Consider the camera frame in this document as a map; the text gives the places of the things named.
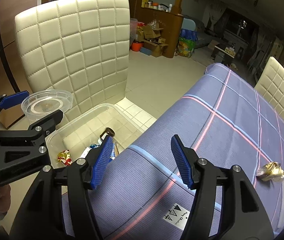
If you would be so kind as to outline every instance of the colorful bag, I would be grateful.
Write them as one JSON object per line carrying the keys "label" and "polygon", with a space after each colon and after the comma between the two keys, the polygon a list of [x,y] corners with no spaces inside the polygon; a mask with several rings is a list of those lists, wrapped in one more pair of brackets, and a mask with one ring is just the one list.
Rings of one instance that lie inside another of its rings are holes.
{"label": "colorful bag", "polygon": [[177,44],[177,54],[190,58],[197,41],[197,33],[195,31],[182,29],[179,42]]}

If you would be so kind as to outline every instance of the blue tablecloth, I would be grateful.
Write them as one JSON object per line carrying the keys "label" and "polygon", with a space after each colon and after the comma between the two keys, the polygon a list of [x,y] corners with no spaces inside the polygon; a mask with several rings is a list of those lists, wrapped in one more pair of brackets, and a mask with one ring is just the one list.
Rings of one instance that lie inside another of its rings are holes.
{"label": "blue tablecloth", "polygon": [[[179,177],[170,149],[174,134],[216,166],[240,165],[260,196],[273,230],[281,231],[281,183],[261,182],[255,174],[271,161],[282,163],[284,169],[284,122],[248,83],[224,65],[213,64],[133,145],[109,163],[102,184],[90,192],[105,239],[180,238],[182,230],[163,216],[175,203],[190,210],[195,193]],[[218,229],[220,204],[218,187],[211,235]],[[66,231],[72,234],[67,194],[63,208]]]}

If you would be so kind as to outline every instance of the white label sticker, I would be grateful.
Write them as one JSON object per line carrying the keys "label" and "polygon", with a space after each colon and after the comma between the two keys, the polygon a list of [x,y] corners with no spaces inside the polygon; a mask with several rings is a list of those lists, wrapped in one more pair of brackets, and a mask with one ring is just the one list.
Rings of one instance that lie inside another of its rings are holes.
{"label": "white label sticker", "polygon": [[177,228],[184,230],[188,217],[189,211],[175,203],[163,219]]}

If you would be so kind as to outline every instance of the orange bucket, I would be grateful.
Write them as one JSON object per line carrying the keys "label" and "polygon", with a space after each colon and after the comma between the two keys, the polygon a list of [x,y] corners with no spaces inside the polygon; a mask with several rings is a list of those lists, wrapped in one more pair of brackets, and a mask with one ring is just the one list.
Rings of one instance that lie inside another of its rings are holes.
{"label": "orange bucket", "polygon": [[132,46],[131,46],[131,49],[133,51],[140,51],[140,49],[143,47],[143,43],[144,42],[133,42]]}

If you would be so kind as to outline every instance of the transparent plastic container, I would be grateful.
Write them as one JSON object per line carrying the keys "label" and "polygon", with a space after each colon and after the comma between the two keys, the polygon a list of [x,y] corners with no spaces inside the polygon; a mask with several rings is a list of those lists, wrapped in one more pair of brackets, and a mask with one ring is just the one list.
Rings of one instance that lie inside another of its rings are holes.
{"label": "transparent plastic container", "polygon": [[130,20],[130,46],[132,45],[133,41],[136,38],[137,28],[138,28],[138,20],[131,18]]}
{"label": "transparent plastic container", "polygon": [[46,137],[52,167],[64,167],[57,161],[57,155],[64,150],[70,151],[72,161],[77,160],[85,147],[97,143],[106,127],[115,132],[120,153],[144,132],[117,106],[97,105]]}
{"label": "transparent plastic container", "polygon": [[22,111],[32,124],[60,109],[63,113],[72,108],[73,95],[64,90],[44,90],[29,95],[21,103]]}

